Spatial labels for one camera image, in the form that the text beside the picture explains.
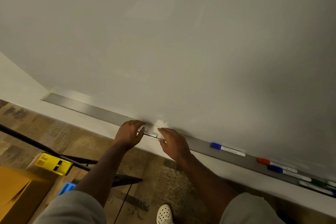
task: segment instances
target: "red marker cap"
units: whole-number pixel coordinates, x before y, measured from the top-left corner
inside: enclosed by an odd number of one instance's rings
[[[266,165],[270,165],[271,164],[271,162],[269,160],[263,159],[263,158],[257,158],[257,161],[259,163],[263,163],[263,164],[266,164]]]

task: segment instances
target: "red marker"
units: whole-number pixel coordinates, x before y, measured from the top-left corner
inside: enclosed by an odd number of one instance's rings
[[[291,171],[291,172],[293,172],[293,173],[297,173],[297,170],[294,169],[294,168],[285,167],[285,166],[283,166],[283,165],[280,165],[280,164],[271,162],[271,161],[269,161],[269,160],[267,160],[267,159],[257,158],[257,161],[258,161],[259,163],[262,163],[262,164],[265,164],[265,165],[272,165],[272,166],[280,167],[280,168],[282,168],[283,170],[287,170],[287,171]]]

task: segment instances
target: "person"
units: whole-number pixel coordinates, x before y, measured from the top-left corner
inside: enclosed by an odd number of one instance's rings
[[[77,184],[73,191],[55,198],[34,224],[103,224],[103,207],[114,176],[124,154],[136,146],[144,135],[145,125],[139,120],[125,122],[118,130],[112,146],[98,164]],[[215,223],[283,223],[261,197],[238,194],[223,179],[200,163],[191,153],[186,139],[170,128],[159,128],[165,141],[158,139],[162,150],[179,164],[195,187],[201,200],[212,213]],[[169,205],[157,212],[157,224],[172,224]]]

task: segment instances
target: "white perforated shoe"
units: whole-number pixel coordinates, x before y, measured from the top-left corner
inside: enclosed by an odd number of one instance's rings
[[[156,224],[173,224],[173,215],[169,205],[161,205],[156,215]]]

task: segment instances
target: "gray shirt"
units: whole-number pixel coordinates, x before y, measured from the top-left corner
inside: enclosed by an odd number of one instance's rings
[[[105,224],[103,207],[92,196],[69,191],[55,198],[34,224]],[[235,197],[225,209],[220,224],[263,224],[281,221],[262,198],[243,193]]]

